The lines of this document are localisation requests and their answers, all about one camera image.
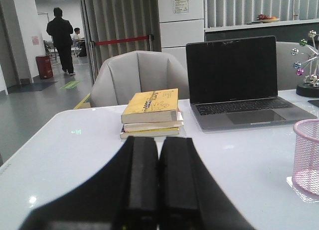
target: pencil holder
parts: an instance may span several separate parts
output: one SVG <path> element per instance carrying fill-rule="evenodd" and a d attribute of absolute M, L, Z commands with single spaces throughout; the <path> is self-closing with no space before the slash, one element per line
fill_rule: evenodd
<path fill-rule="evenodd" d="M 319 195 L 319 119 L 294 125 L 295 161 L 292 181 L 304 191 Z"/>

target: white table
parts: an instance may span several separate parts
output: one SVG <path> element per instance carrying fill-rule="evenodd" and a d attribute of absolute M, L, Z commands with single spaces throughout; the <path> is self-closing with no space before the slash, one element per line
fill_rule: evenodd
<path fill-rule="evenodd" d="M 294 90 L 280 96 L 318 116 Z M 194 145 L 226 195 L 257 230 L 319 228 L 319 203 L 305 203 L 288 185 L 296 135 L 293 125 L 203 133 L 188 100 L 179 101 L 180 136 Z M 0 167 L 0 229 L 16 230 L 28 213 L 77 187 L 122 146 L 125 106 L 65 111 L 54 116 Z M 155 138 L 160 150 L 164 137 Z"/>

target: floor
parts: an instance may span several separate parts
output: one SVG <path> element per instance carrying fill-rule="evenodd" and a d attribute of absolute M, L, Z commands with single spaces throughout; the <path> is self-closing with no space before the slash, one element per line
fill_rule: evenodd
<path fill-rule="evenodd" d="M 35 78 L 35 83 L 55 82 L 42 91 L 19 93 L 9 88 L 0 96 L 0 154 L 8 160 L 55 114 L 74 109 L 93 86 L 87 57 L 73 57 L 76 75 L 66 75 L 59 59 L 51 60 L 53 77 Z M 71 81 L 80 81 L 73 89 L 60 89 Z"/>

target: silver laptop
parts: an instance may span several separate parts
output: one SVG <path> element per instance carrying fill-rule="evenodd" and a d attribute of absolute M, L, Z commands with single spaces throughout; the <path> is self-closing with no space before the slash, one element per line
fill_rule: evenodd
<path fill-rule="evenodd" d="M 186 56 L 190 105 L 203 130 L 317 118 L 278 97 L 274 36 L 191 43 Z"/>

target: book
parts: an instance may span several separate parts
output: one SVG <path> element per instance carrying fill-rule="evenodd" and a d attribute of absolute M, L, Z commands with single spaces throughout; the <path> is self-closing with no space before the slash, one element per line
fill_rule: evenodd
<path fill-rule="evenodd" d="M 122 123 L 177 121 L 178 89 L 135 93 L 121 115 Z"/>
<path fill-rule="evenodd" d="M 163 129 L 180 127 L 184 125 L 183 117 L 180 112 L 177 115 L 177 121 L 163 121 L 163 122 L 144 122 L 144 123 L 127 123 L 124 124 L 125 132 L 151 130 L 151 129 Z"/>
<path fill-rule="evenodd" d="M 132 131 L 132 132 L 125 132 L 124 128 L 120 133 L 120 138 L 125 139 L 131 136 L 143 136 L 143 137 L 156 137 L 156 136 L 166 136 L 166 135 L 173 135 L 179 134 L 179 127 L 174 128 L 164 128 L 164 129 L 151 129 L 151 130 L 141 130 L 141 131 Z"/>

